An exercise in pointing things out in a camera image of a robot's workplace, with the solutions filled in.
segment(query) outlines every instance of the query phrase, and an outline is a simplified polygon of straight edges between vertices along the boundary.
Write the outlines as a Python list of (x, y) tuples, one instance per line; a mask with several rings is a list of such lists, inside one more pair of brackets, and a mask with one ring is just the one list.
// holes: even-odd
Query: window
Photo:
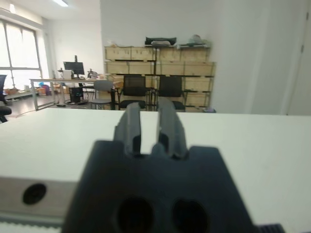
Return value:
[(24, 90), (41, 77), (35, 31), (0, 20), (0, 74), (7, 75), (4, 89)]

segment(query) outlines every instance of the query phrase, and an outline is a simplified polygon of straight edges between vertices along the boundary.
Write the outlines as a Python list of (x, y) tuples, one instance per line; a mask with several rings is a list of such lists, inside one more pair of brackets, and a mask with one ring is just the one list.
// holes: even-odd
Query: window frame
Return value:
[[(14, 82), (14, 76), (13, 76), (13, 70), (39, 70), (40, 71), (40, 76), (42, 78), (42, 69), (41, 69), (41, 63), (40, 63), (40, 57), (39, 57), (39, 50), (38, 50), (38, 40), (37, 40), (37, 34), (34, 29), (27, 28), (25, 26), (22, 26), (20, 24), (16, 24), (10, 21), (7, 21), (5, 19), (0, 18), (0, 22), (3, 23), (4, 27), (4, 34), (5, 34), (5, 41), (6, 41), (6, 47), (7, 47), (7, 52), (8, 52), (8, 57), (9, 57), (9, 67), (0, 67), (0, 70), (9, 70), (11, 72), (11, 78), (13, 80), (13, 87), (15, 88), (15, 82)], [(8, 41), (8, 33), (7, 33), (7, 25), (12, 25), (14, 27), (18, 27), (20, 29), (20, 32), (22, 33), (23, 30), (27, 30), (30, 32), (34, 33), (35, 36), (35, 48), (36, 48), (36, 54), (37, 54), (37, 59), (38, 59), (38, 64), (39, 68), (28, 68), (28, 67), (13, 67), (12, 66), (12, 60), (11, 60), (11, 54), (10, 54), (10, 48), (9, 48), (9, 41)]]

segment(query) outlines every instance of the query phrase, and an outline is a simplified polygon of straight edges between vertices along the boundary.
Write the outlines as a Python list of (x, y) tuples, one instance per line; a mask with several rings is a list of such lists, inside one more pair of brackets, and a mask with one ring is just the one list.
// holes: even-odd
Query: chair backrest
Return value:
[(181, 97), (182, 78), (178, 76), (160, 77), (158, 92), (161, 97)]
[(0, 95), (3, 95), (4, 82), (7, 75), (0, 74)]
[(139, 75), (125, 75), (123, 94), (125, 96), (146, 96), (146, 78)]
[(108, 80), (97, 80), (94, 82), (96, 91), (110, 91), (113, 88), (113, 82)]

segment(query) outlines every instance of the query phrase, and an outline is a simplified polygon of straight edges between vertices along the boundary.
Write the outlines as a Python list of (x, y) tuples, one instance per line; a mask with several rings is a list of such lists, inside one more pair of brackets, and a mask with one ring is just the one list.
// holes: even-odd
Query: office chair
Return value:
[[(4, 94), (3, 94), (3, 87), (6, 75), (0, 75), (0, 102), (2, 101), (4, 104), (7, 104)], [(2, 123), (7, 122), (8, 120), (5, 118), (6, 115), (10, 115), (12, 110), (6, 106), (0, 106), (0, 121)]]
[(143, 100), (123, 100), (120, 102), (121, 94), (124, 96), (145, 96), (147, 98), (146, 78), (140, 75), (125, 75), (123, 89), (118, 94), (119, 110), (126, 108), (131, 103), (138, 103), (141, 109), (146, 108), (146, 101)]
[[(95, 104), (96, 108), (98, 105), (104, 106), (106, 104), (110, 104), (111, 110), (114, 109), (115, 101), (113, 95), (115, 95), (115, 91), (113, 90), (113, 82), (108, 80), (98, 80), (94, 82), (94, 91), (95, 91), (95, 99), (89, 100), (88, 102), (91, 103), (91, 109), (93, 104)], [(96, 98), (96, 91), (110, 91), (111, 92), (111, 99), (97, 99)]]
[(4, 89), (4, 82), (7, 75), (0, 74), (0, 101), (2, 101), (5, 105), (7, 105), (7, 101), (4, 98), (3, 89)]
[[(183, 98), (185, 98), (184, 92), (182, 90), (182, 77), (161, 76), (159, 89), (157, 91), (157, 96), (158, 97), (181, 97), (182, 96)], [(172, 102), (176, 110), (182, 110), (182, 111), (186, 110), (186, 107), (184, 106), (182, 102), (179, 102), (179, 101), (172, 101)]]

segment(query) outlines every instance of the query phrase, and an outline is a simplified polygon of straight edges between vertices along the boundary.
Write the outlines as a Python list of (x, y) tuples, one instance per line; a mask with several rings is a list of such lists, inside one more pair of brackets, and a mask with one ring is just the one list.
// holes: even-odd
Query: white desk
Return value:
[[(31, 83), (31, 90), (32, 90), (32, 94), (33, 94), (33, 98), (34, 98), (34, 105), (35, 105), (35, 109), (39, 110), (40, 107), (44, 107), (44, 106), (48, 106), (51, 104), (57, 104), (56, 103), (56, 98), (55, 98), (55, 93), (54, 93), (54, 85), (53, 83), (89, 83), (89, 84), (93, 84), (96, 81), (96, 79), (30, 79), (30, 83)], [(34, 83), (38, 82), (38, 83), (50, 83), (51, 84), (51, 93), (53, 96), (53, 102), (49, 102), (49, 103), (45, 103), (42, 105), (38, 105), (37, 102), (37, 95), (36, 95), (36, 91), (35, 91), (35, 86)], [(65, 95), (64, 95), (64, 89), (60, 88), (61, 91), (61, 95), (62, 95), (62, 102), (65, 101)]]
[[(78, 181), (94, 141), (112, 140), (122, 114), (45, 109), (1, 124), (0, 176)], [(178, 115), (188, 147), (220, 149), (255, 224), (311, 231), (311, 117)], [(141, 122), (141, 150), (149, 153), (157, 113), (141, 112)]]

